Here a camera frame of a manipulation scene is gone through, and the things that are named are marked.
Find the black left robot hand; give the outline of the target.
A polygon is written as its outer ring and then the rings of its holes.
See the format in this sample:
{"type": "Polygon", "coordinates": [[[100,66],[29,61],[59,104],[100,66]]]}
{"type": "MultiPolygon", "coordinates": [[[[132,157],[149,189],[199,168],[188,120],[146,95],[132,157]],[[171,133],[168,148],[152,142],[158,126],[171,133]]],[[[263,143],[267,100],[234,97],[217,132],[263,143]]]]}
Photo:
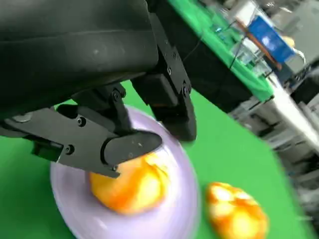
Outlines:
{"type": "Polygon", "coordinates": [[[196,139],[190,80],[147,1],[1,1],[1,135],[116,178],[119,164],[162,145],[132,127],[125,80],[172,136],[196,139]]]}

